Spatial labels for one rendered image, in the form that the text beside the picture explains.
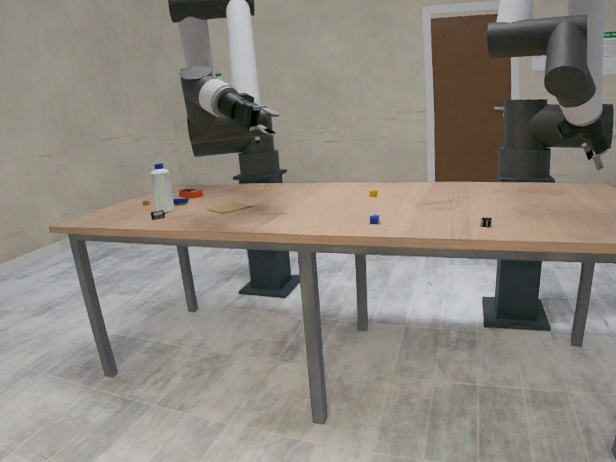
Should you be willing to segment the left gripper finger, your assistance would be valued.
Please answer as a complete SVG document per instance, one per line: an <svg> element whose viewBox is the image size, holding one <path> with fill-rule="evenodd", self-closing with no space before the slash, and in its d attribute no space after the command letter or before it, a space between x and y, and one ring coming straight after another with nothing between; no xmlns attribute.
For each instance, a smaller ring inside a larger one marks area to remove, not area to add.
<svg viewBox="0 0 616 462"><path fill-rule="evenodd" d="M582 147L583 147L583 149L584 149L584 151L585 151L585 154L586 154L586 156L587 156L587 159L588 159L588 160L591 160L591 159L592 159L592 155L594 155L594 153L593 153L593 151L591 150L591 148L590 148L590 147L589 147L586 143L582 144Z"/></svg>
<svg viewBox="0 0 616 462"><path fill-rule="evenodd" d="M594 163L595 163L595 166L596 166L596 168L597 168L597 170L598 170L598 171L599 171L600 169L604 168L604 165L603 165L603 162L602 162L602 160L601 160L601 157L600 157L600 156L601 156L601 155L603 155L603 154L604 154L604 153L606 153L606 152L607 152L607 150L605 150L604 152L602 152L602 153L600 153L600 154L594 154L594 155L592 156L592 158L593 158L593 160L594 160Z"/></svg>

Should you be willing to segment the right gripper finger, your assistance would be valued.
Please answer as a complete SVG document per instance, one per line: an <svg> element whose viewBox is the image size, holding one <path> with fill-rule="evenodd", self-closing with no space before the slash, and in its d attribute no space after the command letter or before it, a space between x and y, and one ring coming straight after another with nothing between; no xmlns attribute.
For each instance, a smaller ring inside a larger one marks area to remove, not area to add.
<svg viewBox="0 0 616 462"><path fill-rule="evenodd" d="M263 131L264 133L266 133L266 134L268 134L268 135L270 135L270 136L271 136L271 135L275 135L275 134L276 134L276 132L272 131L272 130L271 130L271 129L269 129L269 128L264 127L263 125L250 126L250 129L249 129L249 130L250 130L250 131L253 131L253 130L261 130L261 131Z"/></svg>
<svg viewBox="0 0 616 462"><path fill-rule="evenodd" d="M273 117L278 117L279 113L267 108L266 105L258 105L258 106L253 106L253 110L263 110L265 111L267 114L273 116Z"/></svg>

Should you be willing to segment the tan mat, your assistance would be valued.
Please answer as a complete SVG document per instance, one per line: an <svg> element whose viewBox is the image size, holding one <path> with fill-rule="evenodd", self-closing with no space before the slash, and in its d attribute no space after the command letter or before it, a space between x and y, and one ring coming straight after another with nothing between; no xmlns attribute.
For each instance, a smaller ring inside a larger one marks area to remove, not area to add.
<svg viewBox="0 0 616 462"><path fill-rule="evenodd" d="M226 213L230 213L230 212L234 212L234 211L238 211L238 210L242 210L242 209L246 209L250 207L254 207L254 206L243 204L243 203L238 203L238 202L232 202L232 203L228 203L228 204L224 204L220 206L207 208L206 210L220 213L220 214L226 214Z"/></svg>

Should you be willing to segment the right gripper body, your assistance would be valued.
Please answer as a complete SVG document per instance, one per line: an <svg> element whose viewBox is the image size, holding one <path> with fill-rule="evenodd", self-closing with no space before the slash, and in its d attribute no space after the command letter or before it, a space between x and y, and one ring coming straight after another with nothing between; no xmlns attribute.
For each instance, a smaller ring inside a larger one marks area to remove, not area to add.
<svg viewBox="0 0 616 462"><path fill-rule="evenodd" d="M203 109L211 114L230 118L249 130L250 126L257 126L261 110L254 111L253 96L247 93L238 93L231 85L219 80L212 79L206 82L199 93L199 103ZM250 103L245 103L249 102Z"/></svg>

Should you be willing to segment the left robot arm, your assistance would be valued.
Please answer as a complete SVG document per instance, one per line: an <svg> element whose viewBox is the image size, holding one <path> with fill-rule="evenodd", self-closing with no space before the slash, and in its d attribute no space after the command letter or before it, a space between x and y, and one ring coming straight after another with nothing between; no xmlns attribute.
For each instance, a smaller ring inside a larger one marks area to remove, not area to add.
<svg viewBox="0 0 616 462"><path fill-rule="evenodd" d="M546 55L544 86L561 106L585 104L596 87L601 99L604 0L568 0L568 16L538 19L532 19L533 0L500 0L499 5L497 22L487 28L491 59ZM559 104L547 100L504 100L499 176L547 178L549 147L583 148L579 133L565 140L557 133L556 124L566 118Z"/></svg>

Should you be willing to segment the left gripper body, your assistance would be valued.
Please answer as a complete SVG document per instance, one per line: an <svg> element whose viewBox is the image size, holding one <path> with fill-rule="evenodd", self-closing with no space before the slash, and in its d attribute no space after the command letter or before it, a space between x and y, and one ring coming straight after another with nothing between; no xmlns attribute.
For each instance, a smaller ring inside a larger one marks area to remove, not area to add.
<svg viewBox="0 0 616 462"><path fill-rule="evenodd" d="M579 133L595 154L600 154L609 148L603 133L604 124L601 119L603 105L597 88L594 96L585 104L573 108L561 105L560 107L566 119L557 123L555 129L563 140Z"/></svg>

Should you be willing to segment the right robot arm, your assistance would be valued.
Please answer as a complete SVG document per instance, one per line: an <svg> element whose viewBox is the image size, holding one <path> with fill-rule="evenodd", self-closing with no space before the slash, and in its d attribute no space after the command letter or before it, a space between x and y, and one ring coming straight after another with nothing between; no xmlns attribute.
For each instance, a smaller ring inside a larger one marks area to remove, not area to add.
<svg viewBox="0 0 616 462"><path fill-rule="evenodd" d="M187 67L179 75L194 157L238 153L241 176L280 172L273 135L247 130L228 117L207 112L199 103L203 85L217 79L207 20L227 17L231 86L261 105L251 24L254 0L168 0L168 5L172 22L178 24Z"/></svg>

